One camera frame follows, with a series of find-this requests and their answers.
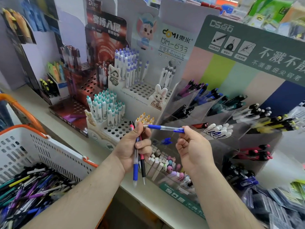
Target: color stripe panel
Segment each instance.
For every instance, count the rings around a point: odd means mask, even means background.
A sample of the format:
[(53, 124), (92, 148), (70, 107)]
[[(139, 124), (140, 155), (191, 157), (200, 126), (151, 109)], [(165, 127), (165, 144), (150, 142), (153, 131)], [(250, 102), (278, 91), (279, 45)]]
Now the color stripe panel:
[(261, 108), (271, 107), (272, 117), (291, 111), (305, 99), (305, 87), (290, 81), (282, 85), (261, 105)]
[(208, 83), (208, 89), (219, 88), (227, 78), (235, 61), (214, 54), (200, 82)]
[(263, 71), (257, 70), (257, 72), (257, 75), (243, 92), (248, 96), (246, 106), (264, 103), (285, 81)]
[(237, 62), (218, 90), (230, 98), (241, 95), (257, 73), (259, 70)]
[(199, 47), (194, 47), (190, 58), (185, 66), (182, 78), (185, 80), (194, 79), (195, 82), (199, 82), (204, 71), (207, 69), (213, 53), (200, 49)]

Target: lime green stripe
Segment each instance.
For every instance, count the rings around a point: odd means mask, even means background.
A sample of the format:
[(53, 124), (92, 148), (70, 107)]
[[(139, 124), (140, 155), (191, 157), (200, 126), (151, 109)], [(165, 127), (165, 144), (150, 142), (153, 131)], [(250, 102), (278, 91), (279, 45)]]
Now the lime green stripe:
[(213, 55), (203, 77), (201, 77), (200, 82), (208, 83), (208, 90), (219, 88), (227, 78), (235, 63), (235, 61), (228, 58), (216, 54)]

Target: pen with purple cap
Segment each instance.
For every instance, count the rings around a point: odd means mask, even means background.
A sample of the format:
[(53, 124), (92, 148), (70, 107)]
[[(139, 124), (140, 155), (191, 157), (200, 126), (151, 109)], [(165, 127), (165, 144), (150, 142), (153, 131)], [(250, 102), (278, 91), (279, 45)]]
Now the pen with purple cap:
[(175, 127), (162, 126), (162, 125), (143, 125), (143, 127), (150, 128), (150, 129), (173, 131), (173, 132), (177, 132), (177, 133), (184, 133), (184, 128), (175, 128)]

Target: cartoon mouse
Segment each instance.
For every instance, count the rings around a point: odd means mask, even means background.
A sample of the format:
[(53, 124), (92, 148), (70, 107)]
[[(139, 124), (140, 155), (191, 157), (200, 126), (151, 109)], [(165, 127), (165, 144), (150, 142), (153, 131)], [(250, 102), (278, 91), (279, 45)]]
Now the cartoon mouse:
[(152, 101), (152, 104), (162, 108), (161, 104), (163, 103), (163, 100), (166, 98), (167, 88), (163, 88), (161, 90), (161, 86), (159, 84), (155, 87), (155, 92), (153, 93), (154, 100)]
[(137, 41), (137, 45), (141, 49), (146, 50), (149, 48), (149, 42), (153, 39), (153, 34), (157, 30), (157, 21), (153, 23), (147, 18), (139, 18), (137, 22), (137, 32), (140, 36), (140, 40)]
[(108, 67), (108, 75), (110, 75), (110, 81), (114, 86), (117, 86), (119, 84), (119, 79), (121, 75), (121, 69), (120, 68), (114, 68), (111, 64)]

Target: left hand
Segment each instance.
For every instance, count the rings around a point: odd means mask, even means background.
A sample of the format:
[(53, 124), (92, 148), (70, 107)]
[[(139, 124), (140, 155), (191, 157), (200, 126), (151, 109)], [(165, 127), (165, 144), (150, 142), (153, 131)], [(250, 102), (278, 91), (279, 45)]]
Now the left hand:
[[(135, 140), (139, 135), (142, 135), (142, 141), (135, 144)], [(125, 173), (133, 167), (135, 147), (138, 149), (139, 154), (144, 154), (145, 160), (148, 161), (148, 158), (153, 151), (151, 147), (152, 142), (149, 139), (150, 136), (150, 129), (143, 128), (143, 124), (139, 122), (135, 130), (132, 130), (122, 137), (120, 142), (112, 151), (112, 154), (118, 157), (122, 163)]]

